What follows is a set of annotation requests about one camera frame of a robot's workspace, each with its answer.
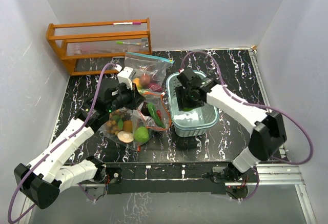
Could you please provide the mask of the green lime fruit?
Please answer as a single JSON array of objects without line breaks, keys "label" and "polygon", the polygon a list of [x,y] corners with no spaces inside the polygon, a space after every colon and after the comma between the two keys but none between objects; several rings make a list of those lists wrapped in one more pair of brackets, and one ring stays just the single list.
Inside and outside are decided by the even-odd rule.
[{"label": "green lime fruit", "polygon": [[191,111],[191,110],[193,110],[193,108],[183,108],[183,111],[185,111],[185,112],[188,112],[188,111]]}]

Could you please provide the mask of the longan bunch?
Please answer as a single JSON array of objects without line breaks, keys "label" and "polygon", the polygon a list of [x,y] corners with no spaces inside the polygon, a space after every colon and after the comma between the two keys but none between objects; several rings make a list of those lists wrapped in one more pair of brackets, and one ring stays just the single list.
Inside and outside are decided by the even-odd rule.
[{"label": "longan bunch", "polygon": [[123,126],[123,114],[119,111],[115,111],[113,114],[110,114],[109,120],[106,122],[106,131],[111,135],[117,136],[118,133],[123,130]]}]

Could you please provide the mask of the green yellow mango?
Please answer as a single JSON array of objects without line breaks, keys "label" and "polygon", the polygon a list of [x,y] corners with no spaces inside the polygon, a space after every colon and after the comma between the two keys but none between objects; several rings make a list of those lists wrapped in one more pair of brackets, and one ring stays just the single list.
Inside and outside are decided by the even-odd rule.
[{"label": "green yellow mango", "polygon": [[141,83],[139,78],[135,78],[132,80],[132,83],[134,83],[140,93],[143,93],[146,91],[146,88],[144,88]]}]

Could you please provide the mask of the magenta round fruit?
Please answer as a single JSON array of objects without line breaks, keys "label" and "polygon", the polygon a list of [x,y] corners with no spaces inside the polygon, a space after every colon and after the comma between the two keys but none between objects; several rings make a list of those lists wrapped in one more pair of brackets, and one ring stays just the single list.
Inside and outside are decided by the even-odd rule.
[{"label": "magenta round fruit", "polygon": [[155,84],[155,83],[150,83],[148,88],[152,91],[152,92],[157,92],[157,93],[161,93],[162,92],[162,87],[159,84]]}]

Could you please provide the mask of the light blue plastic basket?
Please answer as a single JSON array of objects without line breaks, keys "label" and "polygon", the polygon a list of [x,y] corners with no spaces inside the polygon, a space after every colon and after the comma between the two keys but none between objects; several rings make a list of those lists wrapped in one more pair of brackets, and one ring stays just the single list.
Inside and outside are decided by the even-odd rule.
[{"label": "light blue plastic basket", "polygon": [[175,132],[179,137],[203,135],[218,122],[218,110],[205,104],[191,111],[179,111],[175,88],[181,86],[181,83],[177,76],[177,72],[173,73],[166,81],[168,104]]}]

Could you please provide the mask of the orange-zipper clear bag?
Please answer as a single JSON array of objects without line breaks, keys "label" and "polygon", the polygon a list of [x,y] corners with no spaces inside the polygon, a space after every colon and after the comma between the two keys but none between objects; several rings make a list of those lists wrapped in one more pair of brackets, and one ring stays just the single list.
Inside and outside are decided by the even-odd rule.
[{"label": "orange-zipper clear bag", "polygon": [[132,120],[133,120],[133,124],[134,124],[133,127],[134,127],[134,131],[138,127],[141,127],[141,126],[146,127],[148,129],[149,136],[151,139],[156,132],[159,132],[159,133],[166,132],[170,128],[170,126],[172,124],[172,120],[171,120],[169,108],[164,103],[164,97],[165,97],[164,92],[162,92],[162,93],[145,92],[144,97],[145,97],[144,102],[153,103],[154,106],[156,107],[156,110],[161,111],[161,115],[162,115],[161,121],[164,123],[164,125],[166,127],[165,129],[158,127],[151,116],[150,117],[144,116],[141,113],[140,110],[143,106],[143,103],[144,103],[143,102],[136,110],[133,111],[133,115],[132,115]]},{"label": "orange-zipper clear bag", "polygon": [[109,114],[99,131],[104,137],[116,144],[140,151],[140,145],[134,139],[132,115],[133,111],[126,108],[115,110]]}]

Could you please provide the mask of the red grape bunch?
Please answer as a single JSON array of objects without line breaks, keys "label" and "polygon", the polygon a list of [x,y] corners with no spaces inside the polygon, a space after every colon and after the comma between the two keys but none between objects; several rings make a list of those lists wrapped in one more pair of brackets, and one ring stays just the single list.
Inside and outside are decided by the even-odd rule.
[{"label": "red grape bunch", "polygon": [[161,111],[160,110],[157,110],[156,113],[157,113],[159,119],[161,119],[162,118]]}]

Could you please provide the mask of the orange fruit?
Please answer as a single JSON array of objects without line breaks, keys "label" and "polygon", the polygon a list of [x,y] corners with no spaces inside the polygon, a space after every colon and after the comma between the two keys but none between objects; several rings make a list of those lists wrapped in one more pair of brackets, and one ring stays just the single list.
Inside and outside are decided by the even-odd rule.
[{"label": "orange fruit", "polygon": [[124,121],[124,123],[123,123],[123,130],[125,132],[132,133],[133,132],[133,122],[131,120]]}]

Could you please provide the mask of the green cucumber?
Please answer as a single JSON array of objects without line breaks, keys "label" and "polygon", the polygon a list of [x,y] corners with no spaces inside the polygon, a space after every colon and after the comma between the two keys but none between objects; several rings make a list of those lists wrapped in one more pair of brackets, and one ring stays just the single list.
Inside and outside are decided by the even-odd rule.
[{"label": "green cucumber", "polygon": [[153,118],[154,122],[156,123],[156,125],[158,127],[161,127],[163,129],[165,129],[165,125],[164,123],[161,121],[161,119],[159,118],[158,114],[157,114],[157,110],[156,110],[156,107],[154,106],[153,103],[148,103],[147,104],[147,109],[151,115],[151,117]]}]

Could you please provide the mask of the red apple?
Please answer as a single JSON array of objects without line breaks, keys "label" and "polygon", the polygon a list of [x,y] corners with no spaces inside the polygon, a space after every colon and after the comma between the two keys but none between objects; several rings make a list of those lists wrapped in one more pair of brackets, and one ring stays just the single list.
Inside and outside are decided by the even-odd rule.
[{"label": "red apple", "polygon": [[148,74],[143,74],[139,78],[139,83],[142,87],[147,87],[151,82],[151,77]]}]

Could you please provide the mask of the white round bun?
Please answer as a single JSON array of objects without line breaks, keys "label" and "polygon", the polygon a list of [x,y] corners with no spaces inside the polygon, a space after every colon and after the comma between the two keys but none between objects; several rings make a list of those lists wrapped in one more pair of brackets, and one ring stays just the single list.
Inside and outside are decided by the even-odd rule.
[{"label": "white round bun", "polygon": [[130,132],[125,132],[125,131],[120,131],[117,134],[117,137],[118,137],[119,141],[126,143],[126,144],[131,143],[134,140],[133,134]]}]

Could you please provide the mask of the blue-zipper clear bag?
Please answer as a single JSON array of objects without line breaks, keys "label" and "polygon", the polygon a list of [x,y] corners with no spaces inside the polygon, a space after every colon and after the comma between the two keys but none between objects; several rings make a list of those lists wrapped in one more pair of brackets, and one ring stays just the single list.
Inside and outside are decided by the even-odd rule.
[{"label": "blue-zipper clear bag", "polygon": [[[125,67],[134,68],[136,74],[132,78],[140,78],[141,75],[148,74],[151,77],[150,83],[162,83],[166,76],[166,70],[173,65],[173,60],[163,57],[152,56],[147,54],[139,54],[134,52],[127,52],[125,54]],[[152,92],[148,86],[145,92]]]}]

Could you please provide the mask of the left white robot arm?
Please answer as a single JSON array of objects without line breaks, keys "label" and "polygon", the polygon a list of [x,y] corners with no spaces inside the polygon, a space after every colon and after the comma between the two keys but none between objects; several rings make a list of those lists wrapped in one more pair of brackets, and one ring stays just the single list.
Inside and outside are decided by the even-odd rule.
[{"label": "left white robot arm", "polygon": [[85,180],[101,182],[105,164],[89,156],[82,162],[63,168],[80,145],[92,137],[118,109],[136,109],[144,101],[135,83],[121,84],[112,78],[102,79],[99,96],[87,98],[60,136],[36,159],[14,169],[19,190],[40,209],[52,205],[59,194]]}]

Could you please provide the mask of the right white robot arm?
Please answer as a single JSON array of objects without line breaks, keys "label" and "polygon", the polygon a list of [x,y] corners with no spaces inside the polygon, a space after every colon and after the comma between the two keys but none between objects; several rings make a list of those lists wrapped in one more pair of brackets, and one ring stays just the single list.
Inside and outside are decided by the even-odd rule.
[{"label": "right white robot arm", "polygon": [[192,69],[181,70],[176,87],[180,111],[212,105],[239,122],[250,134],[248,146],[243,149],[221,172],[210,173],[217,179],[241,181],[247,171],[261,161],[267,161],[286,142],[282,114],[268,112],[237,95],[217,79],[200,77]]}]

